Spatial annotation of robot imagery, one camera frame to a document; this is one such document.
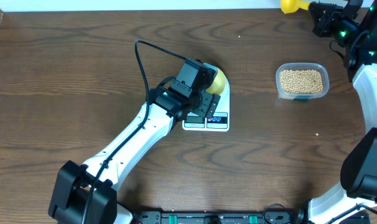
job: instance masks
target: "yellow object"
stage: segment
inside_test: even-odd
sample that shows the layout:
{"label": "yellow object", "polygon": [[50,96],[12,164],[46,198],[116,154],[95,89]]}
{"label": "yellow object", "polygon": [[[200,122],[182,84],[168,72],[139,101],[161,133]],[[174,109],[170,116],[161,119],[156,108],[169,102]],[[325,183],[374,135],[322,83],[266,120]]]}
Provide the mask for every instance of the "yellow object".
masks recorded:
{"label": "yellow object", "polygon": [[281,0],[281,10],[287,13],[296,12],[299,8],[309,10],[310,2],[302,0]]}
{"label": "yellow object", "polygon": [[220,95],[226,86],[226,77],[225,74],[218,68],[218,73],[216,74],[216,77],[212,83],[212,85],[207,88],[207,92],[210,94],[216,93],[217,95]]}

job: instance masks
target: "wooden table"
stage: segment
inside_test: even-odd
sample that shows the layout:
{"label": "wooden table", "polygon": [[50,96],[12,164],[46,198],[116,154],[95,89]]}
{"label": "wooden table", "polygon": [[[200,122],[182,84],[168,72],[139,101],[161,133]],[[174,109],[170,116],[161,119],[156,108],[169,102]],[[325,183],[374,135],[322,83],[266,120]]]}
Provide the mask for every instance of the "wooden table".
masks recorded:
{"label": "wooden table", "polygon": [[[0,30],[0,223],[55,223],[47,209],[59,168],[102,150],[144,103],[134,41],[218,65],[231,84],[227,133],[177,125],[130,173],[133,210],[298,207],[339,181],[365,134],[360,101],[310,14],[279,9],[7,13]],[[139,47],[150,86],[182,61]],[[323,65],[330,91],[277,98],[288,62]]]}

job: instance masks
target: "yellow cup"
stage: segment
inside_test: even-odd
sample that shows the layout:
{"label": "yellow cup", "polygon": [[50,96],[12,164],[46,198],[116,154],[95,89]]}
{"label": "yellow cup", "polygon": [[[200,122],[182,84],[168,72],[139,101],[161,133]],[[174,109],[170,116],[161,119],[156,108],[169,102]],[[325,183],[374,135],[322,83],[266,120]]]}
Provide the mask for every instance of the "yellow cup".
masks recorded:
{"label": "yellow cup", "polygon": [[296,12],[299,8],[308,10],[310,2],[302,0],[281,0],[281,10],[287,13]]}

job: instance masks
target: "beans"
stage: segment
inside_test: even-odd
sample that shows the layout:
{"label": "beans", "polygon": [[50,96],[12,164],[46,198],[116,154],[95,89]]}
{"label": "beans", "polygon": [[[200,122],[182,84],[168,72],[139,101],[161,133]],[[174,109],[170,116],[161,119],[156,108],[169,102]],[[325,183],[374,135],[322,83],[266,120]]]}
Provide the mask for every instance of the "beans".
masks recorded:
{"label": "beans", "polygon": [[288,93],[321,93],[324,91],[320,72],[316,70],[284,70],[280,72],[282,89]]}

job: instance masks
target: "green clip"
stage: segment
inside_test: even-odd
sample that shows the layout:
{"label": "green clip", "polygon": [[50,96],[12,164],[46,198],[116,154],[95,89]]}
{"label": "green clip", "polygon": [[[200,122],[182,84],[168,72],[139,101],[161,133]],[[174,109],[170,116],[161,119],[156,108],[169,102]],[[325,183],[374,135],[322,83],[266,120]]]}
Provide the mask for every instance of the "green clip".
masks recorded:
{"label": "green clip", "polygon": [[169,215],[169,224],[177,224],[177,216]]}
{"label": "green clip", "polygon": [[250,216],[249,217],[249,224],[258,224],[258,217],[256,216]]}

